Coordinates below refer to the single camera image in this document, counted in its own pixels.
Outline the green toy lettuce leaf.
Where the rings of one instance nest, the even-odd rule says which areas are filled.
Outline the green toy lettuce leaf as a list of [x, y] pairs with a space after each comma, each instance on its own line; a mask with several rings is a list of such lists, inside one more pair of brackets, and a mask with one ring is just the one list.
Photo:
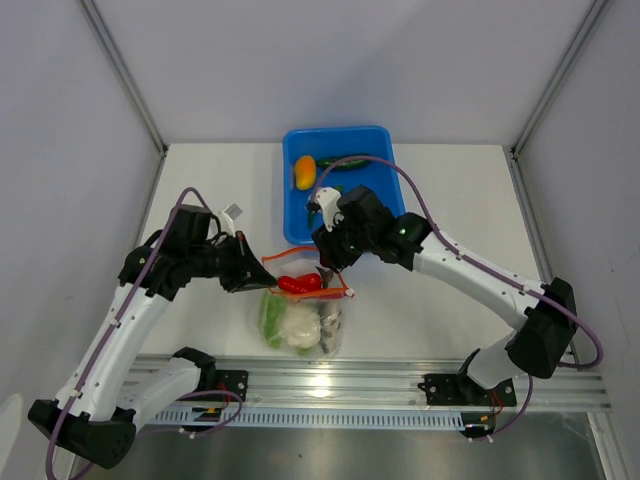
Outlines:
[[260, 301], [258, 331], [269, 348], [278, 349], [281, 346], [280, 320], [289, 302], [279, 295], [265, 292]]

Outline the red toy chili pepper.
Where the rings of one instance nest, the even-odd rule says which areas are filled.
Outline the red toy chili pepper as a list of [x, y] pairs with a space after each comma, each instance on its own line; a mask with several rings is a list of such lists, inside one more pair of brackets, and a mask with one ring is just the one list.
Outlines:
[[323, 288], [323, 279], [318, 273], [309, 273], [298, 277], [283, 275], [277, 285], [280, 290], [291, 294], [306, 294]]

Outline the dark green toy cucumber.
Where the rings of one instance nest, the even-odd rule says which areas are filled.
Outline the dark green toy cucumber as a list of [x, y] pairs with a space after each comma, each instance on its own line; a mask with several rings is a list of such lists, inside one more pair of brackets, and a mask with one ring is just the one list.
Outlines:
[[316, 166], [321, 170], [326, 170], [332, 167], [334, 171], [350, 171], [362, 169], [370, 163], [371, 161], [367, 154], [355, 154], [323, 157], [316, 161]]

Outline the clear orange-zipper zip bag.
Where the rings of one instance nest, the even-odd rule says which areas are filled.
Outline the clear orange-zipper zip bag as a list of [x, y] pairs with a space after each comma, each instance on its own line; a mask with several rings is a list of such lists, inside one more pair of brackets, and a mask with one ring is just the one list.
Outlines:
[[354, 291], [343, 276], [320, 264], [319, 250], [300, 246], [265, 256], [277, 283], [263, 292], [256, 327], [263, 343], [303, 358], [335, 356], [343, 338], [343, 304]]

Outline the white toy cauliflower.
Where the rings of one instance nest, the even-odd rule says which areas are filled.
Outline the white toy cauliflower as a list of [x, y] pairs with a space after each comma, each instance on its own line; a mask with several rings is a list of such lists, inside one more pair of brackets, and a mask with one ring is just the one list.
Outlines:
[[321, 338], [320, 315], [314, 307], [288, 306], [279, 327], [282, 341], [293, 348], [312, 348]]

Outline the grey toy fish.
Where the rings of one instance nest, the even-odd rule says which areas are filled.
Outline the grey toy fish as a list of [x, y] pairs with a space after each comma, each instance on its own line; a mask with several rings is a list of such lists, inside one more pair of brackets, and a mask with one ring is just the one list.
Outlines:
[[316, 270], [321, 277], [323, 290], [337, 289], [337, 293], [322, 294], [316, 300], [316, 308], [320, 316], [320, 340], [319, 346], [325, 356], [332, 356], [340, 346], [341, 307], [339, 301], [344, 297], [344, 292], [333, 286], [334, 272], [320, 266]]

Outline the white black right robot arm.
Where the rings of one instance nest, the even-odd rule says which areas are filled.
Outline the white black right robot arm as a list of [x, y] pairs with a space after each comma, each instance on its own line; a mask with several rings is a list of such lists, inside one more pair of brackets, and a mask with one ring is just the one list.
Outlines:
[[567, 282], [554, 279], [544, 284], [470, 257], [425, 217], [394, 215], [365, 186], [345, 194], [320, 188], [308, 208], [322, 216], [312, 239], [324, 267], [340, 272], [371, 253], [387, 264], [444, 282], [510, 327], [510, 334], [474, 350], [458, 370], [456, 389], [464, 401], [479, 403], [501, 382], [519, 374], [553, 376], [576, 332], [568, 316], [575, 304]]

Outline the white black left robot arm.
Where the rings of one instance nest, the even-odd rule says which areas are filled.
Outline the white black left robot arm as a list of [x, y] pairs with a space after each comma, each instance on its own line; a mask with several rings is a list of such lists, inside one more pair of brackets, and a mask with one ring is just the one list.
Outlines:
[[177, 206], [163, 229], [127, 255], [109, 312], [79, 366], [53, 399], [39, 399], [29, 409], [29, 421], [51, 450], [111, 469], [170, 404], [214, 395], [216, 360], [190, 347], [130, 392], [122, 387], [154, 325], [192, 280], [216, 278], [228, 293], [275, 285], [234, 226], [240, 213], [237, 205], [217, 214]]

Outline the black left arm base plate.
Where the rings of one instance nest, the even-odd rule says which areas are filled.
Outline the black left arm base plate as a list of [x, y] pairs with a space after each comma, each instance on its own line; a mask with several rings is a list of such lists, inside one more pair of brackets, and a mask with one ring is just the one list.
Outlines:
[[214, 386], [218, 390], [232, 392], [245, 401], [249, 386], [249, 372], [246, 370], [218, 370]]

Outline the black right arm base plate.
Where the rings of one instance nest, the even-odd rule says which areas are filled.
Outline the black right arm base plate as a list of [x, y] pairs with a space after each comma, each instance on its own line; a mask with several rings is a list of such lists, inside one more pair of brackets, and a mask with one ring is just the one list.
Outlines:
[[467, 377], [453, 373], [425, 374], [417, 385], [430, 406], [515, 407], [517, 397], [512, 379], [484, 389]]

